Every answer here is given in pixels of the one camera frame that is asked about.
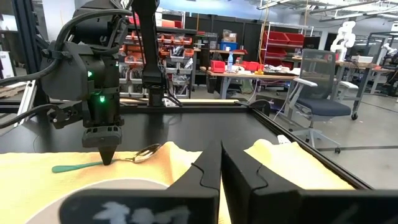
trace blue box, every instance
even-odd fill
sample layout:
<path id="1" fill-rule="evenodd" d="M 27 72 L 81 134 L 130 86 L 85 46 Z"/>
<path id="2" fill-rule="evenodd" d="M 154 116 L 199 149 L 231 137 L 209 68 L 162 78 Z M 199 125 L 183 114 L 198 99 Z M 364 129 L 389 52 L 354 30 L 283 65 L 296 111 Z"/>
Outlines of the blue box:
<path id="1" fill-rule="evenodd" d="M 220 50 L 225 50 L 226 47 L 231 47 L 231 50 L 238 49 L 238 43 L 235 42 L 220 42 Z"/>

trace metal spoon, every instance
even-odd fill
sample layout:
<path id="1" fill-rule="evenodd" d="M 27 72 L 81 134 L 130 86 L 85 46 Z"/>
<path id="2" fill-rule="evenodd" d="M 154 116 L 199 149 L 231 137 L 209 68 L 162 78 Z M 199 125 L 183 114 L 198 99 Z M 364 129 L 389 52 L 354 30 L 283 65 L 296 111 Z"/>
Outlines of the metal spoon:
<path id="1" fill-rule="evenodd" d="M 147 159 L 151 158 L 160 148 L 162 147 L 161 144 L 153 144 L 148 147 L 145 147 L 141 149 L 137 154 L 132 157 L 132 158 L 124 158 L 124 159 L 113 159 L 112 162 L 115 161 L 130 161 L 133 163 L 140 163 L 144 162 Z M 90 162 L 87 164 L 80 164 L 80 165 L 70 165 L 70 166 L 54 166 L 52 167 L 51 171 L 53 173 L 59 173 L 59 172 L 67 172 L 71 170 L 78 170 L 86 167 L 91 167 L 91 166 L 96 166 L 96 165 L 102 165 L 101 162 Z"/>

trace green spoon handle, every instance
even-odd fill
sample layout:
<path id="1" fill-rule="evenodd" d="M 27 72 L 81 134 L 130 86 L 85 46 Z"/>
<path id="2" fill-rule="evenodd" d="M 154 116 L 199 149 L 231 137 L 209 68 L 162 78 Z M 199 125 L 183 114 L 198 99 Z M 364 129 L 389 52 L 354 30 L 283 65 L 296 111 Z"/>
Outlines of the green spoon handle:
<path id="1" fill-rule="evenodd" d="M 78 170 L 78 169 L 101 165 L 101 164 L 102 164 L 102 162 L 91 162 L 91 163 L 87 163 L 87 164 L 72 165 L 72 166 L 54 166 L 54 167 L 52 167 L 51 171 L 53 173 L 68 172 L 71 170 Z"/>

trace white robot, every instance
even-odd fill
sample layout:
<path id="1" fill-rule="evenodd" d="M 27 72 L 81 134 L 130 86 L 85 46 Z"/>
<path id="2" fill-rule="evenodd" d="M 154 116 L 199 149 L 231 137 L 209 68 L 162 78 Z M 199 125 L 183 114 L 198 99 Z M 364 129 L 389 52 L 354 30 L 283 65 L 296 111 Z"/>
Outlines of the white robot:
<path id="1" fill-rule="evenodd" d="M 343 62 L 346 57 L 347 48 L 350 48 L 355 43 L 355 34 L 353 34 L 354 21 L 344 22 L 343 26 L 338 29 L 337 37 L 330 46 L 331 52 L 339 51 L 338 61 Z"/>
<path id="2" fill-rule="evenodd" d="M 381 46 L 381 49 L 385 49 L 387 51 L 386 54 L 390 55 L 390 56 L 393 56 L 397 53 L 397 49 L 391 48 L 389 44 L 384 44 L 383 46 Z"/>

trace black table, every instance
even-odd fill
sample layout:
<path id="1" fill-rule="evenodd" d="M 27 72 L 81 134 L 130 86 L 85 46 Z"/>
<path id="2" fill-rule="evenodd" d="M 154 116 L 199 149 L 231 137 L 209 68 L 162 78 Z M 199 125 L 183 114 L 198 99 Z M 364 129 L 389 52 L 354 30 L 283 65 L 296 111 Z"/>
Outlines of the black table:
<path id="1" fill-rule="evenodd" d="M 173 141 L 187 151 L 202 151 L 211 141 L 224 141 L 239 149 L 258 139 L 278 144 L 277 136 L 247 113 L 124 114 L 123 143 L 117 151 L 138 151 L 155 143 Z M 47 118 L 34 117 L 0 137 L 0 153 L 96 152 L 81 146 L 80 122 L 55 129 Z"/>

